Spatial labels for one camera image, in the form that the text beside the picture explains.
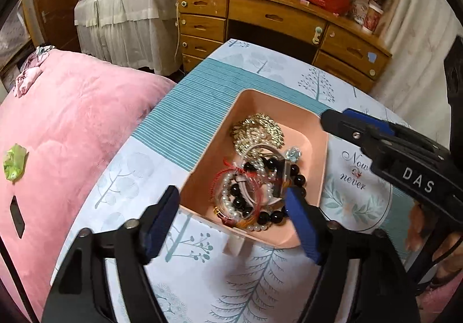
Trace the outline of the right hand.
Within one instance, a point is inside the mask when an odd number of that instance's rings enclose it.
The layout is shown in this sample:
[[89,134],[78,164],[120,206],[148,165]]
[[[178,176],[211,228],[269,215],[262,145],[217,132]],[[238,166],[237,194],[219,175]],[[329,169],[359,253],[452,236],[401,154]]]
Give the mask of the right hand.
[[[406,250],[415,252],[423,247],[425,238],[435,226],[436,217],[431,211],[415,202],[410,210],[409,218],[410,226],[407,231]],[[462,232],[451,233],[434,252],[432,260],[438,260],[456,244],[458,247],[437,263],[437,271],[432,284],[446,284],[462,270]]]

